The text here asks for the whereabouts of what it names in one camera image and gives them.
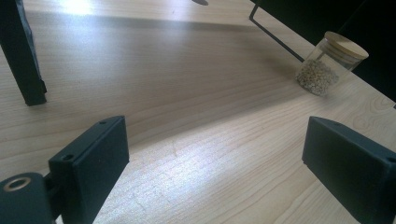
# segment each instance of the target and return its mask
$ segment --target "wood grain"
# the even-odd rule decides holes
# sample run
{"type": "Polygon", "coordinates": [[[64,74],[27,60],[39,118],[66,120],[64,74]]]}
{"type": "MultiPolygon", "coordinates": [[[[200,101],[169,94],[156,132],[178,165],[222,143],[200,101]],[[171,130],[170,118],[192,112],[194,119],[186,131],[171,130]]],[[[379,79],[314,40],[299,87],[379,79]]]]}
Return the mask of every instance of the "wood grain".
{"type": "Polygon", "coordinates": [[[66,2],[24,1],[47,104],[24,105],[0,52],[1,179],[45,175],[97,120],[125,115],[131,162],[96,223],[356,223],[303,165],[306,125],[333,119],[395,151],[390,99],[353,74],[327,97],[304,91],[249,1],[66,2]]]}

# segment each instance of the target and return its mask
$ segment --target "jar lid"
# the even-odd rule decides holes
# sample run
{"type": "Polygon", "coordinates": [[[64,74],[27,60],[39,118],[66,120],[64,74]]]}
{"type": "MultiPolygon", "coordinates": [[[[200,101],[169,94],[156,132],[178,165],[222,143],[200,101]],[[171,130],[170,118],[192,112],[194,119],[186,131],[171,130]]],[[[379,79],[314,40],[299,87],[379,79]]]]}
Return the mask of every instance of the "jar lid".
{"type": "Polygon", "coordinates": [[[369,56],[369,53],[367,53],[367,51],[364,50],[361,46],[337,33],[328,31],[326,32],[324,37],[333,47],[343,51],[345,54],[348,54],[354,58],[363,60],[369,56]]]}

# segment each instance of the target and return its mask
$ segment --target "metal ring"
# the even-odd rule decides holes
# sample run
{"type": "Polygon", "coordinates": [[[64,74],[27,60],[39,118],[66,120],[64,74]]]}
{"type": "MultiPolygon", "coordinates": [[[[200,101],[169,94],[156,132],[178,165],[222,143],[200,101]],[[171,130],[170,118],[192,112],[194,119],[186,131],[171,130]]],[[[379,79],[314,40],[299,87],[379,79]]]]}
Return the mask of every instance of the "metal ring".
{"type": "Polygon", "coordinates": [[[11,192],[11,191],[15,191],[18,189],[23,189],[24,187],[26,187],[30,181],[32,181],[32,179],[30,177],[19,177],[16,179],[13,179],[11,181],[9,181],[4,187],[4,191],[6,192],[11,192]],[[16,182],[22,181],[22,183],[18,184],[17,186],[13,187],[12,184],[15,184],[16,182]]]}

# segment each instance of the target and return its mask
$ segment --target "transparent container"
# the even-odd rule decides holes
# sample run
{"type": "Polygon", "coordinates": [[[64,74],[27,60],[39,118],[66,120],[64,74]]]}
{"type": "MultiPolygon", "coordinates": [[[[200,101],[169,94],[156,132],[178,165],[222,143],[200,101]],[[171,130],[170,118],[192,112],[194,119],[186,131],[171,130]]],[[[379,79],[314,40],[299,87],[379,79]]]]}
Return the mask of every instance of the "transparent container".
{"type": "Polygon", "coordinates": [[[326,32],[297,71],[296,80],[307,91],[324,96],[368,56],[349,39],[326,32]]]}

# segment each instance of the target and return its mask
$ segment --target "wooden table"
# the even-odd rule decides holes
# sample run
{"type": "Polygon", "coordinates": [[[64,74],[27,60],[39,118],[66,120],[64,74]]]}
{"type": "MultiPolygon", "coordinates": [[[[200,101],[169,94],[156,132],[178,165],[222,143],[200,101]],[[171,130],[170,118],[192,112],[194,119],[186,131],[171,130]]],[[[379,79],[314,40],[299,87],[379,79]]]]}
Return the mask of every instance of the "wooden table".
{"type": "Polygon", "coordinates": [[[394,102],[353,74],[327,97],[303,90],[249,1],[24,2],[48,102],[22,103],[0,52],[0,178],[45,175],[96,121],[125,115],[131,162],[96,223],[356,223],[301,160],[309,116],[396,151],[394,102]]]}

